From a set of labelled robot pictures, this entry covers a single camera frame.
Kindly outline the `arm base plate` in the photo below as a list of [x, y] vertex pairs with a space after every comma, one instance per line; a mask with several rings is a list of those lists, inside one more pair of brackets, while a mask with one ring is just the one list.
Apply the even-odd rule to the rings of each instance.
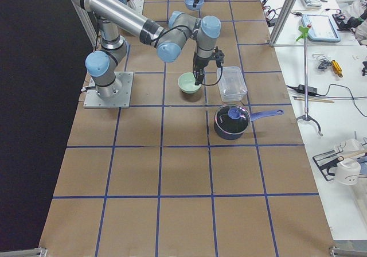
[[129, 0], [127, 6], [135, 10], [139, 14], [143, 14], [145, 0]]
[[98, 87], [93, 78], [85, 91], [84, 108], [129, 108], [134, 72], [115, 72], [115, 81]]

